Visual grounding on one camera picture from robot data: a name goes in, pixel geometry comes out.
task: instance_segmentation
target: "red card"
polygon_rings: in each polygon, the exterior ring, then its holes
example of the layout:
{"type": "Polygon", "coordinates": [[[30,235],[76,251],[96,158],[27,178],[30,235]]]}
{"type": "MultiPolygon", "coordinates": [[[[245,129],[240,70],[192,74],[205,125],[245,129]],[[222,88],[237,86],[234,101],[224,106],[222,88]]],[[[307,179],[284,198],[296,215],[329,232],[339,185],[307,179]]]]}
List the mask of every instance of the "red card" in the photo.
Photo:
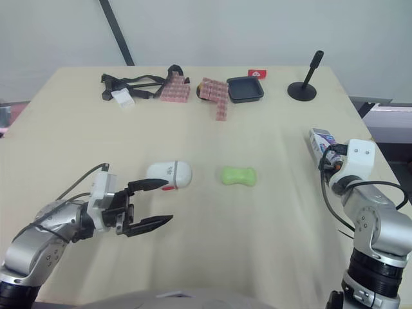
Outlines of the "red card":
{"type": "Polygon", "coordinates": [[[264,79],[266,77],[266,70],[248,70],[247,76],[255,76],[257,79],[264,79]]]}

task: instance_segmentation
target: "green sponge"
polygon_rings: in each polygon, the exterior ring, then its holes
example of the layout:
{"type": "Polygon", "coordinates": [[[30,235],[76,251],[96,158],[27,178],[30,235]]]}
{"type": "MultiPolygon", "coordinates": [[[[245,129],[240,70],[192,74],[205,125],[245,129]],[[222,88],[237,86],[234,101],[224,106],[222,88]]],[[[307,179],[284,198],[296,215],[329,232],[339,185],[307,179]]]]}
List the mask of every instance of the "green sponge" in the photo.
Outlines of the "green sponge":
{"type": "Polygon", "coordinates": [[[238,169],[236,167],[226,166],[222,169],[220,178],[224,185],[241,183],[243,185],[253,186],[256,183],[256,172],[251,167],[238,169]]]}

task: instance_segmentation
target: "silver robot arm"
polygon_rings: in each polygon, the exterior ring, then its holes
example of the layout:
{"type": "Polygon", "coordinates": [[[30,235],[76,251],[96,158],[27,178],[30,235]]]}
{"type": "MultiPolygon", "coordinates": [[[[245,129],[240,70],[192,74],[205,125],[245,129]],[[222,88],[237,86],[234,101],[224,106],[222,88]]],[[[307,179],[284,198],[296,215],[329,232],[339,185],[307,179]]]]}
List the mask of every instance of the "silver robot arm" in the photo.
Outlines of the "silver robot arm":
{"type": "MultiPolygon", "coordinates": [[[[341,146],[331,149],[339,152],[341,146]]],[[[373,167],[375,144],[350,140],[344,149],[339,154],[346,159],[328,184],[341,196],[344,212],[354,224],[353,253],[344,272],[343,292],[333,291],[326,308],[398,309],[398,288],[412,251],[412,220],[365,182],[373,167]]]]}
{"type": "Polygon", "coordinates": [[[115,182],[107,164],[106,170],[98,172],[90,193],[48,204],[18,233],[0,268],[0,309],[31,308],[70,242],[93,237],[95,229],[107,232],[111,227],[119,235],[135,236],[157,229],[173,217],[155,216],[133,224],[134,207],[129,203],[134,192],[157,189],[167,181],[130,182],[118,192],[115,182]],[[89,202],[78,200],[81,196],[89,196],[89,202]]]}

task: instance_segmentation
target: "black square dish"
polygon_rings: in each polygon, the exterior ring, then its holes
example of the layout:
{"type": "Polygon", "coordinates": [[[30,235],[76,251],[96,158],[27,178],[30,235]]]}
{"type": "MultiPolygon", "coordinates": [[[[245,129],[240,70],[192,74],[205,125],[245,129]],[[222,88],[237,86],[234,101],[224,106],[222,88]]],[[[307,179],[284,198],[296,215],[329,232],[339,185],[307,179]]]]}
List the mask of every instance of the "black square dish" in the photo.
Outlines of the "black square dish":
{"type": "Polygon", "coordinates": [[[226,82],[229,84],[229,96],[233,103],[258,101],[264,95],[256,77],[234,77],[226,82]]]}

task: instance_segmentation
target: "beige table surface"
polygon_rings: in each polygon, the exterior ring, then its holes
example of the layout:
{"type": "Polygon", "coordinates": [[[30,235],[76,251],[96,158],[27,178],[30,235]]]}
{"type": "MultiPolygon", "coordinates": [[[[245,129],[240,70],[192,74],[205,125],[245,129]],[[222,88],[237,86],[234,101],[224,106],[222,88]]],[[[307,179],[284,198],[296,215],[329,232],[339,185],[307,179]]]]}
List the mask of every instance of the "beige table surface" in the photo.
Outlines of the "beige table surface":
{"type": "MultiPolygon", "coordinates": [[[[215,121],[216,106],[198,99],[195,87],[203,77],[244,76],[246,67],[183,67],[192,88],[186,104],[136,99],[122,110],[101,99],[102,73],[166,76],[166,69],[62,68],[47,82],[0,140],[1,256],[19,229],[90,167],[109,162],[120,190],[151,163],[185,160],[193,168],[189,187],[133,198],[136,219],[173,214],[172,221],[134,238],[111,231],[70,245],[38,299],[83,304],[135,290],[218,287],[278,308],[324,308],[340,289],[352,243],[326,210],[308,132],[327,129],[340,142],[371,138],[339,81],[319,68],[311,81],[316,98],[298,102],[286,89],[308,68],[269,67],[263,99],[230,103],[226,122],[215,121]],[[224,165],[253,167],[256,186],[222,185],[224,165]]],[[[371,179],[396,181],[379,150],[371,179]]],[[[92,181],[73,194],[88,192],[92,181]]],[[[382,190],[402,200],[396,189],[382,190]]],[[[404,211],[412,215],[410,205],[404,211]]],[[[409,264],[402,304],[412,304],[411,286],[409,264]]]]}

